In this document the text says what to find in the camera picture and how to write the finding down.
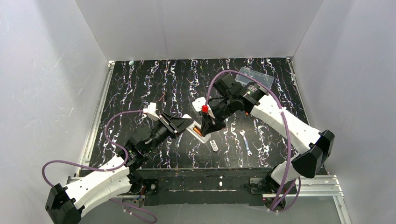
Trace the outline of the white remote control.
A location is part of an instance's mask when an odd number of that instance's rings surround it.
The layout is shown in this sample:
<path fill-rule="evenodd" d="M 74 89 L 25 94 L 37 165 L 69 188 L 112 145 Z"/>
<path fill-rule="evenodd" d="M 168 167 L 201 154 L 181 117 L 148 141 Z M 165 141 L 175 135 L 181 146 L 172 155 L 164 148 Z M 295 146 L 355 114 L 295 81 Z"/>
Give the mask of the white remote control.
<path fill-rule="evenodd" d="M 193 135 L 194 138 L 199 140 L 201 143 L 207 143 L 210 140 L 211 135 L 207 134 L 204 137 L 200 131 L 201 125 L 198 122 L 196 122 L 190 115 L 184 114 L 182 118 L 192 120 L 192 123 L 186 128 L 186 131 L 188 131 L 191 135 Z"/>

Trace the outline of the remote battery cover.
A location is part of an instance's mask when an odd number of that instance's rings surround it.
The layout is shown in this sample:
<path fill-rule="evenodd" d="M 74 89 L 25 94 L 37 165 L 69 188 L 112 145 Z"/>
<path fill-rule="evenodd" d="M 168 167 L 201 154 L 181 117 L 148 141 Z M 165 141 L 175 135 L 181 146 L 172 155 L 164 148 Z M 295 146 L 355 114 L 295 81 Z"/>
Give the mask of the remote battery cover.
<path fill-rule="evenodd" d="M 218 146 L 217 146 L 217 144 L 216 144 L 216 142 L 214 140 L 210 141 L 210 145 L 211 145 L 211 148 L 212 148 L 212 150 L 214 152 L 217 152 L 219 150 L 219 148 L 218 148 Z"/>

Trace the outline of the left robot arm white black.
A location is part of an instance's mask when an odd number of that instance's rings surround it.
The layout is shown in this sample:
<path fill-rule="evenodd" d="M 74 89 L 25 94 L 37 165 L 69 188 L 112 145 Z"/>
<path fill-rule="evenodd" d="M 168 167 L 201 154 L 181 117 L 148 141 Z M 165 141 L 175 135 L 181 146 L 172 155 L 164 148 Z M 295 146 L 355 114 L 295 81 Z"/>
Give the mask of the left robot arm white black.
<path fill-rule="evenodd" d="M 62 186 L 51 187 L 45 210 L 55 224 L 77 224 L 91 209 L 120 194 L 145 194 L 150 186 L 138 173 L 149 153 L 169 137 L 176 138 L 193 125 L 187 114 L 181 118 L 166 113 L 149 113 L 154 126 L 137 126 L 124 149 L 87 176 Z"/>

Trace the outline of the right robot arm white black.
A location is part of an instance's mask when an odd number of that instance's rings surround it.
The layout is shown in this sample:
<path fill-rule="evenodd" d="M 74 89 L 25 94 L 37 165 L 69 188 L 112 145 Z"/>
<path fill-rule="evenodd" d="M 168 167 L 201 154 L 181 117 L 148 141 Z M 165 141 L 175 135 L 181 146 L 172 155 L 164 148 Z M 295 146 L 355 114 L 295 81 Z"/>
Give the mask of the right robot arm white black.
<path fill-rule="evenodd" d="M 210 105 L 209 97 L 192 102 L 194 111 L 202 116 L 202 136 L 224 129 L 225 120 L 235 112 L 245 112 L 276 130 L 287 139 L 288 148 L 294 147 L 297 151 L 297 155 L 275 167 L 268 182 L 280 185 L 301 176 L 314 178 L 331 154 L 334 133 L 304 123 L 282 107 L 269 88 L 254 79 L 242 85 L 232 73 L 231 70 L 223 71 L 210 83 L 209 90 L 215 89 L 220 95 L 217 103 Z"/>

